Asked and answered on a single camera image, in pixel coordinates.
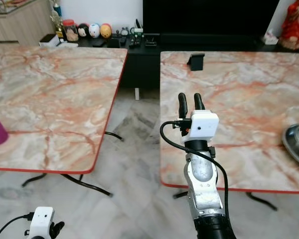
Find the small white box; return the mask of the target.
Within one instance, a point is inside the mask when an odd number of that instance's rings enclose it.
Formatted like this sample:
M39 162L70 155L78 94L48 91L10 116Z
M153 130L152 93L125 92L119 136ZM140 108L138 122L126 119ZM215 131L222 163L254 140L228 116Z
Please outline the small white box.
M40 39L38 44L39 46L56 47L61 44L61 41L57 34L48 34Z

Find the green and white mug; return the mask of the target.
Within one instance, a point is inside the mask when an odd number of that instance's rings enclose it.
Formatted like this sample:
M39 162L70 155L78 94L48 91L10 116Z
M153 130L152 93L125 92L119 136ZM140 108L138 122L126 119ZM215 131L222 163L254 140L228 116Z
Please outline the green and white mug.
M140 21L136 19L136 26L131 28L131 43L130 48L135 48L142 45L142 40L144 38L144 29L140 24Z

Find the red seated figurine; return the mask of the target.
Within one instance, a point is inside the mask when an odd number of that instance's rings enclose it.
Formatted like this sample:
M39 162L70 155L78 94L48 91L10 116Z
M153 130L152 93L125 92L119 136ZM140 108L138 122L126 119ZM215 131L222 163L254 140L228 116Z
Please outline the red seated figurine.
M288 50L299 50L299 0L287 7L279 45Z

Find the black egg-shaped figure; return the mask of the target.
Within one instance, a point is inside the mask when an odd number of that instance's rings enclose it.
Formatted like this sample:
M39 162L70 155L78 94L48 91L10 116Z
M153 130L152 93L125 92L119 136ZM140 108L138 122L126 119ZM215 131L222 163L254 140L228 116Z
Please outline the black egg-shaped figure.
M81 38L89 37L89 27L90 26L87 23L80 23L77 25L77 34L79 34Z

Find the light wooden cabinet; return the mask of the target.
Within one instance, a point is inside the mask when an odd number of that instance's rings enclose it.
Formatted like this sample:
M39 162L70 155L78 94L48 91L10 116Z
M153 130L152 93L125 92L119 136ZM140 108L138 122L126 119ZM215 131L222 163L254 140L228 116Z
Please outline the light wooden cabinet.
M0 44L38 46L53 34L49 0L0 0Z

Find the yellow egg-shaped figure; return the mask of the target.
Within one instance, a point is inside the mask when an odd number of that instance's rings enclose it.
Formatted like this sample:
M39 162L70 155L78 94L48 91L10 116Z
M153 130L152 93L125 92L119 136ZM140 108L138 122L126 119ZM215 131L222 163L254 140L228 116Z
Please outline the yellow egg-shaped figure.
M102 23L100 25L100 36L104 39L109 39L112 36L112 27L109 23Z

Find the black television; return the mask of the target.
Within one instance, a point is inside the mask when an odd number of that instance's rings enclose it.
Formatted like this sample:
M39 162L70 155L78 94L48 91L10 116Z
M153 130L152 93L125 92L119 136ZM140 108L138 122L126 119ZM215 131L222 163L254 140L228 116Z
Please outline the black television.
M143 0L147 33L259 35L279 0Z

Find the golden trophy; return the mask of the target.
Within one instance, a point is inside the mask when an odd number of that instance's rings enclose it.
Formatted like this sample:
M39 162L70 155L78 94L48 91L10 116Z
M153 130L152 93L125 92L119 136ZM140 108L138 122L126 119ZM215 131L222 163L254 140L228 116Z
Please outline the golden trophy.
M62 13L61 6L59 4L60 0L50 0L52 6L51 21L54 25L55 33L59 38L64 38L62 29Z

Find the small white ornament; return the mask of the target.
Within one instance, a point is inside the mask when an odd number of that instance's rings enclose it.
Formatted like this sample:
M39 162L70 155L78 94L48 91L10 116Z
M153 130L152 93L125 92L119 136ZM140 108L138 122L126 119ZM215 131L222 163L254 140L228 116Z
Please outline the small white ornament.
M262 41L265 45L277 45L279 39L273 34L271 29L268 29L263 35Z

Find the white egg-shaped figure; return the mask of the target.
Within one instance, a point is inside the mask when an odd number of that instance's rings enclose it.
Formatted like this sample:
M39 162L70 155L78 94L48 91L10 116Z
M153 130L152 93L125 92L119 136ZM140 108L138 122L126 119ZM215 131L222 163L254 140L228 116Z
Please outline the white egg-shaped figure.
M98 23L92 23L89 25L88 33L92 38L100 37L100 25Z

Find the glass jar with red lid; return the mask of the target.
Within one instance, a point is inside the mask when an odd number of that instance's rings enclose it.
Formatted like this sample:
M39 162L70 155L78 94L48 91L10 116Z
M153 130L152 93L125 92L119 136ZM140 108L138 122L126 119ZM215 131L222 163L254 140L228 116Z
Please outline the glass jar with red lid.
M77 42L79 40L79 34L77 32L77 25L72 19L65 19L62 21L63 32L66 41Z

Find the steel bowl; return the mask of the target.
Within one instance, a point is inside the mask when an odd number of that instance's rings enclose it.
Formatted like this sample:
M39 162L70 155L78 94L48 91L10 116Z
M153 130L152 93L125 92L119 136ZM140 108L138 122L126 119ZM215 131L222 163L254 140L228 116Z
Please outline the steel bowl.
M299 163L299 124L287 127L283 132L282 141L287 152Z

